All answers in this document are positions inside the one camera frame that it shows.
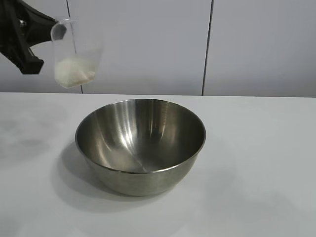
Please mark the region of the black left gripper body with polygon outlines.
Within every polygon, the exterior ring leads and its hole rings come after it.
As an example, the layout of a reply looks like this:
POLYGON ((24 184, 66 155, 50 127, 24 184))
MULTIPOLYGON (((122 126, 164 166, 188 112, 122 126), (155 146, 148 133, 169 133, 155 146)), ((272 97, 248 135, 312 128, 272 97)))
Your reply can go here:
POLYGON ((0 1, 0 46, 14 47, 23 46, 22 30, 20 19, 17 17, 15 10, 15 0, 0 1))

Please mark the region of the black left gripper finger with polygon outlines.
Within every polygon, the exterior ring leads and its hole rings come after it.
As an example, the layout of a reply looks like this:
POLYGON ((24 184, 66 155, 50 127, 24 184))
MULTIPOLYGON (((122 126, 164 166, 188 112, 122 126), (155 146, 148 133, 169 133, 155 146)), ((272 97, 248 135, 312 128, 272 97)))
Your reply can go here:
POLYGON ((13 12, 0 14, 0 53, 22 74, 39 74, 43 66, 43 60, 37 58, 30 50, 20 20, 13 12))
POLYGON ((51 29, 57 24, 57 20, 39 12, 23 0, 21 1, 21 5, 26 16, 27 29, 25 37, 28 45, 34 46, 42 42, 51 41, 51 29))

